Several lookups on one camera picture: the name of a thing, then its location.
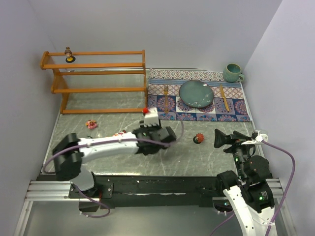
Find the brown bun hair doll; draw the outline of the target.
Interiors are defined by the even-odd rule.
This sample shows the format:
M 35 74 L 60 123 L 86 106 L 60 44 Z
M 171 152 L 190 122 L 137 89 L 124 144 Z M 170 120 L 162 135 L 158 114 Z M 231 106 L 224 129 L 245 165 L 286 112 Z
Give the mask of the brown bun hair doll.
M 72 51 L 70 50 L 69 47 L 66 47 L 66 48 L 65 48 L 64 54 L 65 54 L 65 56 L 66 56 L 65 61 L 66 61 L 67 63 L 73 63 L 73 62 L 75 62 L 76 58 L 75 58 L 75 56 L 72 55 Z

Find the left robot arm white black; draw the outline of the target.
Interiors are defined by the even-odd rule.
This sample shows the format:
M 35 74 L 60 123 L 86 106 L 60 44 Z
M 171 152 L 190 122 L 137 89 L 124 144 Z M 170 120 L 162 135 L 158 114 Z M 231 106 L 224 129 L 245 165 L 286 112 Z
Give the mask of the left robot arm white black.
M 82 192 L 96 188 L 95 176 L 84 166 L 99 158 L 123 154 L 149 155 L 168 148 L 177 139 L 169 126 L 141 126 L 105 138 L 82 138 L 67 135 L 53 150 L 55 175 L 58 181 L 71 181 Z

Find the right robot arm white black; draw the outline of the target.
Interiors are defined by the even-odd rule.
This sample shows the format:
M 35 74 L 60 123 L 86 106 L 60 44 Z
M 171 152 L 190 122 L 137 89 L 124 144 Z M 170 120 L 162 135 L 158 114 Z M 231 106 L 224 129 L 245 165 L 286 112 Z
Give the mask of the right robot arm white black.
M 228 145 L 224 152 L 232 154 L 237 170 L 217 175 L 219 190 L 227 197 L 245 236 L 277 235 L 271 221 L 275 202 L 267 183 L 272 178 L 269 161 L 255 154 L 256 145 L 267 140 L 268 135 L 261 131 L 246 136 L 237 131 L 226 135 L 215 129 L 214 147 Z

